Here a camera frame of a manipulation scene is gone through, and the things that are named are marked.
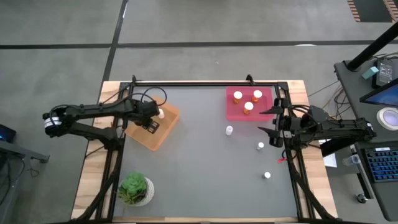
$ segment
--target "plant pot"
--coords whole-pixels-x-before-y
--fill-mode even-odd
[[[145,194],[145,197],[140,202],[137,202],[134,205],[126,204],[127,206],[141,207],[141,206],[148,204],[152,200],[152,198],[154,197],[154,194],[155,194],[154,183],[152,183],[152,181],[150,181],[146,177],[145,177],[145,181],[147,182],[147,192]]]

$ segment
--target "gray floor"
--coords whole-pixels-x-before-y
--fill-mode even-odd
[[[0,2],[0,44],[110,43],[121,0]],[[389,23],[357,23],[345,0],[130,0],[119,42],[368,40]],[[302,79],[309,93],[333,82],[333,64],[365,46],[218,47],[117,50],[110,80]],[[387,46],[384,51],[397,50]],[[49,139],[41,115],[61,103],[95,103],[108,49],[0,50],[0,123],[16,143],[51,155],[24,176],[14,223],[69,219],[87,142]],[[323,106],[338,84],[310,98]],[[334,105],[330,114],[335,114]],[[345,118],[352,118],[350,112]],[[358,204],[354,176],[331,175],[341,218],[384,223],[376,201]]]

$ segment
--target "keyboard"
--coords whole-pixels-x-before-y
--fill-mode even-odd
[[[375,182],[398,181],[398,150],[366,152]]]

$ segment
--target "green succulent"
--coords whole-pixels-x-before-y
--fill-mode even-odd
[[[128,205],[134,205],[144,199],[147,193],[147,182],[143,174],[131,172],[119,187],[119,198]]]

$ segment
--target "pink tray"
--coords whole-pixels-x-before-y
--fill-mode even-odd
[[[257,103],[252,101],[254,90],[262,92],[262,97]],[[243,97],[237,104],[233,102],[235,91],[240,91],[243,94]],[[254,105],[250,114],[243,113],[246,102],[252,102]],[[259,113],[269,110],[272,104],[272,89],[270,87],[228,86],[226,88],[226,119],[230,121],[269,121],[274,117],[273,114]]]

